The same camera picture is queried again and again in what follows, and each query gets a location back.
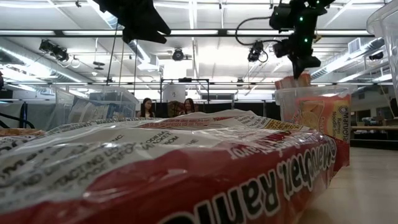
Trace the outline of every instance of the air duct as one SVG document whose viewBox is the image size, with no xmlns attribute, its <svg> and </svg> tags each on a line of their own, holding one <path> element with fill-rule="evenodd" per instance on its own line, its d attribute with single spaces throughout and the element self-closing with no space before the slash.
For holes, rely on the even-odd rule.
<svg viewBox="0 0 398 224">
<path fill-rule="evenodd" d="M 16 63 L 15 65 L 20 65 L 23 69 L 34 70 L 37 71 L 33 74 L 40 77 L 41 75 L 61 75 L 70 82 L 92 82 L 92 80 L 85 78 L 83 75 L 77 74 L 67 68 L 63 68 L 59 66 L 56 62 L 52 62 L 45 57 L 41 57 L 36 53 L 31 52 L 9 40 L 4 38 L 0 38 L 0 51 L 10 55 L 12 58 L 17 58 L 21 63 Z"/>
<path fill-rule="evenodd" d="M 377 38 L 373 39 L 369 42 L 365 41 L 364 38 L 357 38 L 354 41 L 348 44 L 348 49 L 334 56 L 332 59 L 324 62 L 324 66 L 319 68 L 315 72 L 311 73 L 311 79 L 314 80 L 316 78 L 327 75 L 339 68 L 344 67 L 345 65 L 354 61 L 360 56 L 369 54 L 377 49 L 380 49 L 384 46 L 384 39 Z"/>
<path fill-rule="evenodd" d="M 100 6 L 92 0 L 88 0 L 88 3 L 92 6 L 92 8 L 98 13 L 99 16 L 109 25 L 110 28 L 118 30 L 124 29 L 122 25 L 118 24 L 118 18 L 109 12 L 101 12 Z M 141 63 L 151 63 L 151 58 L 148 53 L 142 49 L 142 47 L 137 44 L 137 40 L 132 40 L 127 44 L 131 49 L 131 52 L 137 54 L 137 57 Z"/>
</svg>

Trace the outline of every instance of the plastic container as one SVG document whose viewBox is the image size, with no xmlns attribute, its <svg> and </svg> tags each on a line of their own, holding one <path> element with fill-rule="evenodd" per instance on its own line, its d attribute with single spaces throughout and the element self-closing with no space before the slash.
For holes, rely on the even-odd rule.
<svg viewBox="0 0 398 224">
<path fill-rule="evenodd" d="M 353 85 L 287 88 L 275 91 L 282 121 L 308 126 L 349 142 Z"/>
<path fill-rule="evenodd" d="M 368 21 L 368 32 L 383 37 L 391 68 L 391 78 L 398 99 L 398 1 L 391 1 L 373 13 Z"/>
<path fill-rule="evenodd" d="M 74 86 L 67 92 L 53 87 L 56 96 L 54 113 L 49 118 L 47 129 L 62 124 L 80 123 L 106 118 L 135 118 L 139 101 L 125 88 L 113 86 L 90 86 L 86 97 L 73 94 Z"/>
</svg>

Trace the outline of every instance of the person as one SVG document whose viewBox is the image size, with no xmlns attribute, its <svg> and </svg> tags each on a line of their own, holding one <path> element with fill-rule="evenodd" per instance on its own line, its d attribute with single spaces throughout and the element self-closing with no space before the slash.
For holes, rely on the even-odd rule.
<svg viewBox="0 0 398 224">
<path fill-rule="evenodd" d="M 145 98 L 141 104 L 141 111 L 137 113 L 138 118 L 154 118 L 155 113 L 152 112 L 152 100 Z"/>
<path fill-rule="evenodd" d="M 195 105 L 193 104 L 193 100 L 188 98 L 184 102 L 185 111 L 181 111 L 180 115 L 190 114 L 195 112 Z"/>
</svg>

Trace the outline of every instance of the white ceiling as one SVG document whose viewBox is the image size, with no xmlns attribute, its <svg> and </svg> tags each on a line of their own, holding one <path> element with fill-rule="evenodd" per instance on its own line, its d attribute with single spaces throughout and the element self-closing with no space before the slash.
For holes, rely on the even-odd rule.
<svg viewBox="0 0 398 224">
<path fill-rule="evenodd" d="M 337 6 L 343 7 L 348 0 L 335 1 L 334 6 L 328 9 L 328 14 L 323 15 L 318 20 L 319 29 L 365 29 L 367 18 L 377 10 L 377 6 L 384 3 L 383 0 L 354 0 L 353 7 L 345 10 L 330 25 L 325 24 L 332 19 L 339 9 Z M 0 3 L 9 4 L 29 4 L 35 6 L 48 6 L 50 4 L 73 4 L 72 0 L 13 0 L 0 1 Z M 99 16 L 99 14 L 86 1 L 80 1 L 84 6 L 62 7 L 58 9 L 22 9 L 0 7 L 0 28 L 1 29 L 109 29 L 107 23 Z M 167 7 L 157 6 L 157 11 L 171 29 L 189 29 L 190 16 L 188 9 L 177 9 L 174 7 L 188 8 L 188 0 L 168 0 L 156 1 L 156 4 L 167 4 Z M 226 8 L 218 9 L 219 0 L 198 0 L 197 23 L 196 29 L 219 29 L 221 28 L 221 15 L 223 18 L 223 27 L 235 29 L 243 20 L 249 17 L 269 16 L 272 10 L 269 5 L 250 6 L 250 3 L 269 3 L 265 0 L 223 0 L 227 2 Z M 246 5 L 233 5 L 234 3 L 245 3 Z M 370 7 L 370 9 L 358 9 L 359 7 Z M 247 29 L 269 29 L 268 21 L 253 21 L 242 26 Z M 9 38 L 12 42 L 21 45 L 33 52 L 41 55 L 39 51 L 40 38 L 13 37 Z M 106 65 L 104 70 L 98 76 L 93 77 L 93 61 L 95 52 L 95 39 L 87 38 L 52 38 L 52 42 L 68 49 L 70 55 L 76 55 L 80 59 L 81 65 L 78 68 L 71 68 L 74 72 L 82 74 L 92 80 L 104 80 L 108 74 L 110 55 L 97 55 L 96 61 L 103 62 Z M 198 42 L 198 66 L 199 76 L 201 78 L 214 79 L 234 79 L 236 77 L 244 77 L 253 66 L 248 63 L 248 47 L 239 45 L 234 38 L 231 37 L 200 37 L 195 38 Z M 242 38 L 244 42 L 250 42 L 253 38 Z M 322 38 L 314 47 L 314 55 L 321 60 L 326 60 L 338 52 L 346 49 L 346 44 L 353 38 Z M 110 53 L 112 51 L 113 39 L 98 39 L 98 52 L 101 54 Z M 192 54 L 191 37 L 169 37 L 167 43 L 156 44 L 152 42 L 139 41 L 142 48 L 152 54 L 159 56 L 167 56 L 170 51 L 176 47 L 183 48 L 185 54 Z M 116 40 L 115 56 L 112 62 L 111 75 L 118 77 L 121 71 L 123 77 L 133 76 L 135 71 L 135 61 L 129 59 L 132 55 L 131 50 L 125 45 L 124 57 L 123 42 L 121 39 Z M 254 70 L 249 76 L 253 81 L 262 80 L 264 77 L 284 77 L 291 75 L 291 64 L 288 60 L 277 59 L 273 53 L 269 54 L 269 61 L 262 67 Z M 283 63 L 275 72 L 275 67 Z M 157 76 L 157 73 L 141 72 L 137 69 L 137 75 Z"/>
</svg>

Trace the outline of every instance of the ceiling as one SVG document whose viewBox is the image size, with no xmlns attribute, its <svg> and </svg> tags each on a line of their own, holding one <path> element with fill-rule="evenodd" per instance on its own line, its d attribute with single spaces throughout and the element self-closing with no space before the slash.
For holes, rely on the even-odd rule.
<svg viewBox="0 0 398 224">
<path fill-rule="evenodd" d="M 154 3 L 157 11 L 171 29 L 235 29 L 241 21 L 249 17 L 264 17 L 272 14 L 272 9 L 269 9 L 270 1 L 266 0 L 221 0 L 222 9 L 219 9 L 219 0 L 197 0 L 197 6 L 192 9 L 196 19 L 190 22 L 189 1 L 154 0 Z M 80 8 L 73 7 L 74 3 L 75 1 L 72 0 L 0 1 L 0 27 L 2 29 L 109 29 L 109 25 L 87 1 L 80 0 L 82 4 Z M 328 14 L 319 17 L 317 27 L 318 29 L 365 30 L 368 17 L 383 4 L 383 0 L 337 0 L 328 9 Z M 242 28 L 270 29 L 268 21 L 248 22 Z M 35 52 L 37 58 L 42 56 L 42 52 L 39 51 L 42 38 L 7 37 L 7 39 Z M 152 78 L 159 79 L 159 72 L 148 72 L 136 68 L 136 59 L 131 57 L 134 55 L 132 50 L 123 44 L 120 38 L 116 39 L 115 44 L 113 38 L 99 38 L 96 55 L 95 38 L 46 39 L 68 49 L 70 55 L 79 59 L 80 66 L 77 68 L 69 66 L 69 70 L 95 82 L 105 80 L 108 71 L 114 80 L 119 80 L 118 77 L 121 76 L 122 82 L 132 82 L 135 73 L 137 73 L 137 82 L 150 82 Z M 244 42 L 252 42 L 256 39 L 241 38 Z M 327 61 L 345 51 L 347 43 L 353 39 L 353 37 L 322 38 L 313 45 L 314 55 L 322 61 Z M 249 47 L 239 45 L 232 37 L 196 37 L 195 41 L 198 46 L 196 60 L 200 78 L 211 78 L 215 82 L 235 82 L 237 78 L 245 77 L 247 81 L 259 82 L 265 78 L 282 78 L 292 75 L 289 61 L 286 58 L 275 58 L 272 52 L 269 54 L 267 63 L 259 67 L 258 63 L 249 63 L 247 60 Z M 157 55 L 160 64 L 167 63 L 170 60 L 170 53 L 177 47 L 182 48 L 185 54 L 193 54 L 191 37 L 168 37 L 166 44 L 141 40 L 138 43 L 148 54 Z M 113 44 L 114 57 L 109 70 Z M 55 61 L 48 55 L 44 57 Z M 95 60 L 105 63 L 105 66 L 103 71 L 93 76 Z M 355 73 L 363 69 L 363 66 L 357 62 L 355 66 L 341 68 L 339 72 Z"/>
</svg>

